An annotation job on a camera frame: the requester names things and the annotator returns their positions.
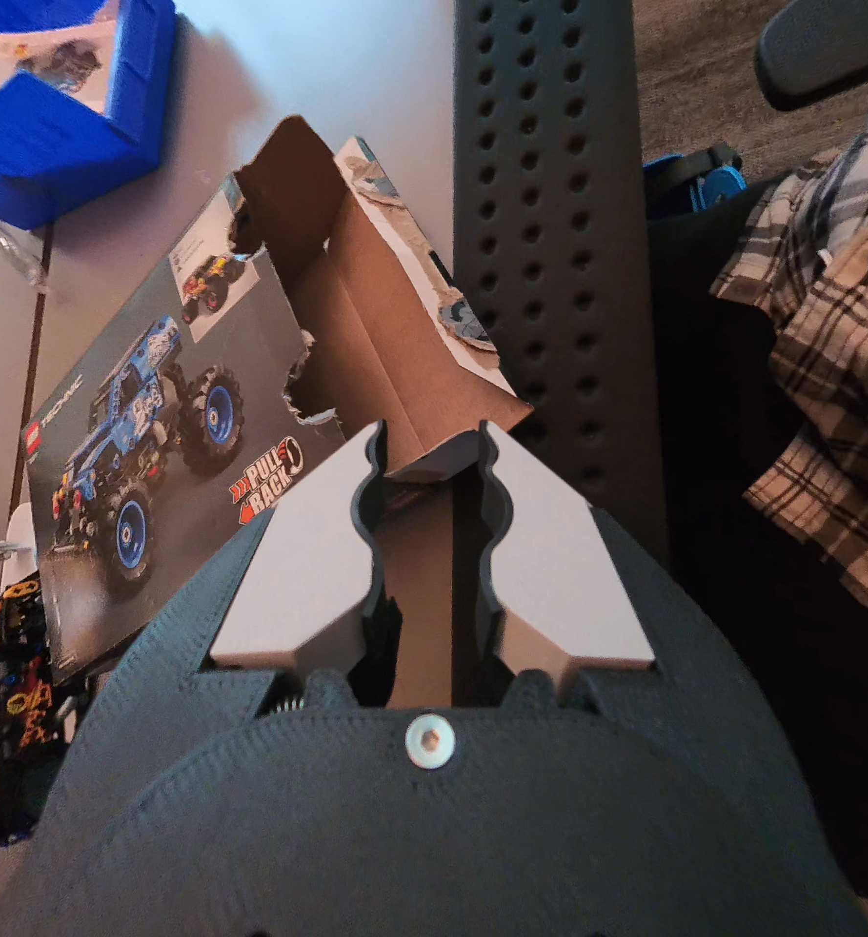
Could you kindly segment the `blue strapped bag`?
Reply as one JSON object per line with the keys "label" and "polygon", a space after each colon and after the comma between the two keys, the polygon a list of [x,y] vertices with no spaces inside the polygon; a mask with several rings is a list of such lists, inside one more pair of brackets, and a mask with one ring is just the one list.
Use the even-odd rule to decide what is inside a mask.
{"label": "blue strapped bag", "polygon": [[646,219],[698,214],[747,188],[740,154],[720,142],[690,154],[672,154],[643,166]]}

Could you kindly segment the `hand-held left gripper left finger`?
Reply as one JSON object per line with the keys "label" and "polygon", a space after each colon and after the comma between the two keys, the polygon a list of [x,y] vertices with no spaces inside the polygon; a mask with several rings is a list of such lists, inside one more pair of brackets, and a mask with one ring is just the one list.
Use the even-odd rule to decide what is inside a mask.
{"label": "hand-held left gripper left finger", "polygon": [[375,537],[387,461],[375,421],[277,500],[210,647],[219,668],[334,670],[362,706],[389,704],[403,618]]}

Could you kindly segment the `person's plaid shirt torso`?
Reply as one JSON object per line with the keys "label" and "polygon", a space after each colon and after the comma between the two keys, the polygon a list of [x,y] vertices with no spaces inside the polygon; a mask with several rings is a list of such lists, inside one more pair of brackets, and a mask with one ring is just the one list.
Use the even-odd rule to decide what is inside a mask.
{"label": "person's plaid shirt torso", "polygon": [[803,418],[744,497],[868,611],[868,123],[766,184],[710,291],[766,314]]}

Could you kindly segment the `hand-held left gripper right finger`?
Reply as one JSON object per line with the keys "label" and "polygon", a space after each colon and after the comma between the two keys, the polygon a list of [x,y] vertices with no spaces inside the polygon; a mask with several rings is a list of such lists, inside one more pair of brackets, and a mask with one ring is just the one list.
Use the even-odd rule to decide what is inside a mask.
{"label": "hand-held left gripper right finger", "polygon": [[588,674],[658,673],[590,503],[496,422],[480,423],[478,444],[473,702],[498,707],[530,674],[566,705]]}

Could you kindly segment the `white book stand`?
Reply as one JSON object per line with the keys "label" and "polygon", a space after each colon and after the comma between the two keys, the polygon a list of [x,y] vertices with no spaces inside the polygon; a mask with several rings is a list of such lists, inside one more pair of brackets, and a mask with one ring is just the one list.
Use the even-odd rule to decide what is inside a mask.
{"label": "white book stand", "polygon": [[0,591],[29,578],[39,566],[32,506],[25,501],[11,514],[0,540]]}

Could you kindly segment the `flame-printed toy monster truck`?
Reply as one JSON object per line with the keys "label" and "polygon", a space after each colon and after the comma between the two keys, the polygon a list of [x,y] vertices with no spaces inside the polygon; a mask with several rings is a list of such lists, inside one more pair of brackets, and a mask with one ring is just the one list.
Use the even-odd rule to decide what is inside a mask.
{"label": "flame-printed toy monster truck", "polygon": [[32,835],[87,705],[84,683],[54,684],[35,570],[0,594],[0,847]]}

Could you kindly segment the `grey chair seat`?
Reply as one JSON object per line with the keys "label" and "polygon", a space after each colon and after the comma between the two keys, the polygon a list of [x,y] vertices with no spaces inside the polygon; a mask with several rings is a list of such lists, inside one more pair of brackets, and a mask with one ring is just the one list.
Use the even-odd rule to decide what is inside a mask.
{"label": "grey chair seat", "polygon": [[777,111],[795,111],[868,83],[868,1],[789,2],[761,31],[754,71]]}

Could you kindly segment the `grey desk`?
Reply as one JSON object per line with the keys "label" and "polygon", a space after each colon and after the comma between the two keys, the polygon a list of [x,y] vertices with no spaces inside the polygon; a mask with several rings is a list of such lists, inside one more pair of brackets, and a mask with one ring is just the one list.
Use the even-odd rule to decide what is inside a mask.
{"label": "grey desk", "polygon": [[[164,167],[56,225],[63,324],[97,331],[279,117],[335,150],[368,138],[455,273],[455,2],[177,2]],[[242,528],[130,648],[69,749],[36,834],[0,884],[0,935],[371,935],[392,873],[352,844],[393,818],[318,768],[355,767],[372,730],[344,708],[259,715],[276,674],[205,671],[268,524]]]}

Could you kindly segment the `blue storage bin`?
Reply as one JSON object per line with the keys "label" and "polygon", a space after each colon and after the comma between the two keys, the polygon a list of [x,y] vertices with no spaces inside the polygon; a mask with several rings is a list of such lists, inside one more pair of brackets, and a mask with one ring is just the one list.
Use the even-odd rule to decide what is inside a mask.
{"label": "blue storage bin", "polygon": [[27,74],[0,90],[0,221],[38,228],[159,167],[173,2],[0,2],[0,33],[84,24],[112,8],[119,24],[104,114]]}

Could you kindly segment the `dark toy box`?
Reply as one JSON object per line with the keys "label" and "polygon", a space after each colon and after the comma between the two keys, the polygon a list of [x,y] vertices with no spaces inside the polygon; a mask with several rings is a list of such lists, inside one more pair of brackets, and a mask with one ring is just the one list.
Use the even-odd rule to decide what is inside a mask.
{"label": "dark toy box", "polygon": [[94,673],[350,438],[446,481],[532,407],[368,143],[225,177],[23,430],[53,679]]}

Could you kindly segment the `shiny clear plastic bag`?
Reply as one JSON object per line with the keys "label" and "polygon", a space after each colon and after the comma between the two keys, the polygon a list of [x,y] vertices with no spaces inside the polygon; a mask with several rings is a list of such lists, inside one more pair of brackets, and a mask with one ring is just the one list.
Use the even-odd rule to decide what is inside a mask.
{"label": "shiny clear plastic bag", "polygon": [[38,259],[28,248],[19,244],[1,223],[0,253],[8,264],[27,281],[28,286],[35,293],[43,295],[48,293],[48,274],[44,270],[42,260]]}

